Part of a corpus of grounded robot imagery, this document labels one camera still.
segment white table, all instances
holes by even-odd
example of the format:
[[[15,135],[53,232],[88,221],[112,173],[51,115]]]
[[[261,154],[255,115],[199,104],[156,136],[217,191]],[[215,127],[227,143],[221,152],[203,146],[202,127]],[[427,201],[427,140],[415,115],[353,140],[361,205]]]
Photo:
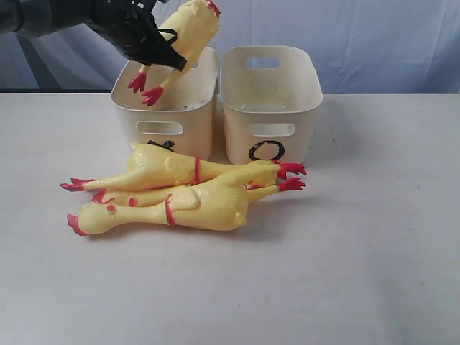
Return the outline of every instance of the white table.
[[[460,344],[460,96],[326,96],[308,188],[233,233],[66,221],[123,172],[109,95],[0,95],[0,344]]]

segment blue backdrop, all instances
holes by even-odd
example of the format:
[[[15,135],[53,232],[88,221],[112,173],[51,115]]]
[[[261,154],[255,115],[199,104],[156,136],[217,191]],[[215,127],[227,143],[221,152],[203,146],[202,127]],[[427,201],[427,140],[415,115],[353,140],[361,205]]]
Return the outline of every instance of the blue backdrop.
[[[158,24],[183,0],[159,3]],[[222,55],[238,45],[305,50],[324,93],[459,93],[460,0],[215,0]],[[0,88],[111,88],[126,60],[83,25],[0,37]]]

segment bin handle hole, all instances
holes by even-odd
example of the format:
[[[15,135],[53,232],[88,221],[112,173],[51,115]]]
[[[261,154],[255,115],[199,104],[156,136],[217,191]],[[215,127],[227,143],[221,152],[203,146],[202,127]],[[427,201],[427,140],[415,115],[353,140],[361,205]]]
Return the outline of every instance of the bin handle hole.
[[[295,133],[293,124],[250,124],[247,128],[253,137],[290,137]]]
[[[178,122],[138,121],[136,129],[147,135],[181,135],[184,127]]]
[[[250,57],[247,59],[247,67],[250,70],[255,69],[277,69],[281,65],[280,59],[276,57]]]

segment white plastic bin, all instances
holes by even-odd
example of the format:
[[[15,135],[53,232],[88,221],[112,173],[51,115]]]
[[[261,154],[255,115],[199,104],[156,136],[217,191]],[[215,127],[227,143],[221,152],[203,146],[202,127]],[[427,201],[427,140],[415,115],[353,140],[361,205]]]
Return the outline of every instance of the white plastic bin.
[[[226,151],[233,164],[304,161],[323,100],[306,52],[286,46],[236,47],[224,55],[220,89]]]
[[[111,99],[121,120],[127,141],[166,145],[171,150],[207,160],[213,148],[213,113],[217,101],[218,53],[206,47],[198,65],[167,89],[154,106],[142,104],[128,84],[140,64],[129,61],[115,82]],[[158,86],[172,68],[153,65],[145,91]]]

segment rubber chicken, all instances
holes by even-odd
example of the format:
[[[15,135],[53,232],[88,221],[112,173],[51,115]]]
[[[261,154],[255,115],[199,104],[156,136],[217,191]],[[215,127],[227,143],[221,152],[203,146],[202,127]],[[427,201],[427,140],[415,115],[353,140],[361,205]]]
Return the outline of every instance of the rubber chicken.
[[[142,104],[152,106],[157,103],[165,90],[198,62],[201,52],[219,30],[220,14],[212,0],[190,0],[180,5],[178,10],[165,20],[159,27],[161,35],[167,41],[171,40],[171,47],[182,55],[187,63],[182,70],[172,70],[169,77],[159,86],[145,92],[143,91],[150,67],[142,65],[128,85],[134,93],[140,90],[142,96],[146,97]]]
[[[302,165],[297,166],[299,170],[305,170]],[[244,166],[198,185],[138,193],[137,200],[142,201],[139,204],[153,205],[146,207],[126,206],[129,203],[126,197],[103,201],[102,197],[95,196],[91,203],[81,208],[78,216],[68,215],[68,224],[81,236],[102,234],[118,225],[139,222],[231,231],[247,223],[249,204],[275,193],[302,190],[306,186],[299,178],[253,190],[246,190],[243,186],[260,177],[274,180],[280,171],[281,167],[276,164]]]
[[[270,166],[279,170],[278,177],[286,179],[286,173],[306,174],[305,169],[294,163],[280,164],[276,161],[256,160],[246,165],[226,165],[201,160],[197,157],[182,155],[152,144],[132,144],[127,172],[101,180],[71,179],[72,183],[61,183],[69,191],[116,189],[151,190],[177,185],[196,185],[221,174],[238,170],[241,167]],[[267,186],[275,183],[275,178],[267,180],[261,175],[248,181],[248,188]]]

